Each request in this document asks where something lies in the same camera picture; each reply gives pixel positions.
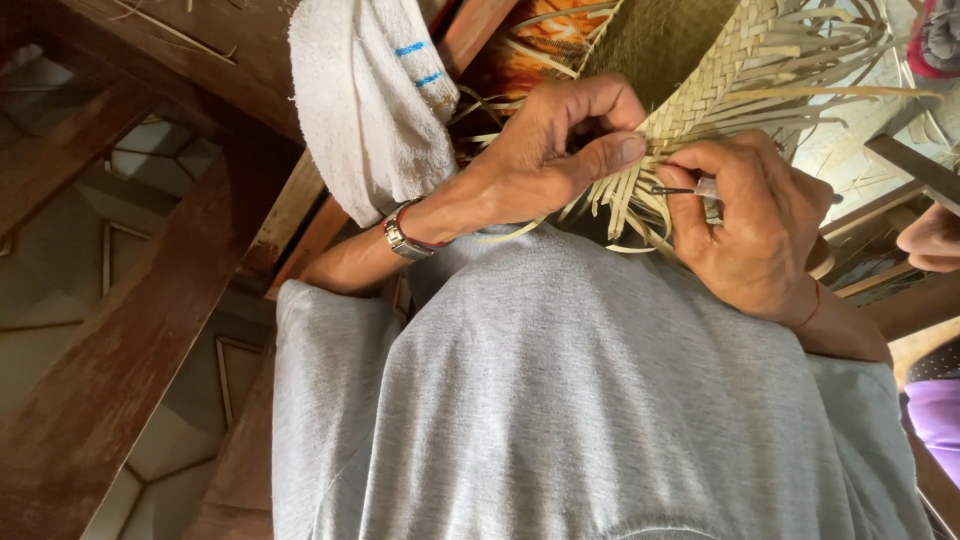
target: purple clothing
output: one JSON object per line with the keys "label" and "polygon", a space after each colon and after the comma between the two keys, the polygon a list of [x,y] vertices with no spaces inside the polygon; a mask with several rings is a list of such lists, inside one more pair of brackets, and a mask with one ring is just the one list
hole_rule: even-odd
{"label": "purple clothing", "polygon": [[960,485],[960,380],[910,382],[907,411],[914,430],[953,483]]}

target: wristwatch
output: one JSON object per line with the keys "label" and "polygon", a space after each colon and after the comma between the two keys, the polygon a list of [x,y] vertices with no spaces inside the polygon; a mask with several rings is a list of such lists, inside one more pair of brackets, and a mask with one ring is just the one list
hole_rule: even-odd
{"label": "wristwatch", "polygon": [[422,199],[422,197],[418,197],[412,201],[403,203],[399,208],[394,210],[392,214],[388,215],[387,219],[383,220],[383,234],[387,236],[387,241],[390,242],[391,249],[397,255],[403,258],[409,258],[410,260],[428,258],[440,251],[440,248],[449,244],[449,242],[443,244],[424,244],[408,237],[400,230],[400,218],[403,217],[403,212]]}

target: gray t-shirt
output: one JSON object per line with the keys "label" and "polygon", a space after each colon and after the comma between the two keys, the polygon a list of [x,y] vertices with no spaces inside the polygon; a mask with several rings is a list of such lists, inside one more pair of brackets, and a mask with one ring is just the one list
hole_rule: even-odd
{"label": "gray t-shirt", "polygon": [[281,289],[276,540],[931,537],[886,366],[546,226],[410,275]]}

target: metal watch band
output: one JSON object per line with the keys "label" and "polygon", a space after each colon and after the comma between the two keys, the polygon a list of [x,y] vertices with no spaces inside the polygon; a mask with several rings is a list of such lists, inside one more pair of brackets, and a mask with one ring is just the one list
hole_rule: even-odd
{"label": "metal watch band", "polygon": [[390,247],[397,255],[403,258],[409,258],[410,260],[420,260],[422,258],[428,258],[431,255],[437,253],[438,249],[431,249],[426,246],[421,246],[417,243],[410,241],[409,238],[400,230],[399,225],[396,222],[396,218],[400,215],[403,209],[413,205],[420,201],[420,198],[414,199],[412,201],[407,201],[399,206],[396,210],[393,211],[390,215],[387,216],[387,219],[383,221],[383,233],[387,236],[387,241],[390,242]]}

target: woven palm leaf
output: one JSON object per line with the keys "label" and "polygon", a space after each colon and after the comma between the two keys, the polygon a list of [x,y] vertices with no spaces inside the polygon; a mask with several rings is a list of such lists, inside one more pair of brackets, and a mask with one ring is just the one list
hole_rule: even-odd
{"label": "woven palm leaf", "polygon": [[[907,95],[899,88],[851,87],[890,47],[875,0],[620,0],[578,76],[624,74],[650,110],[637,129],[647,156],[632,168],[592,185],[561,219],[610,207],[609,247],[621,252],[661,249],[670,235],[658,164],[683,145],[763,129],[781,142],[818,122],[831,107],[875,96]],[[715,21],[726,20],[722,26]],[[838,84],[843,87],[832,87]],[[835,94],[812,105],[816,94]],[[571,211],[580,209],[576,214]],[[625,226],[653,248],[619,244]]]}

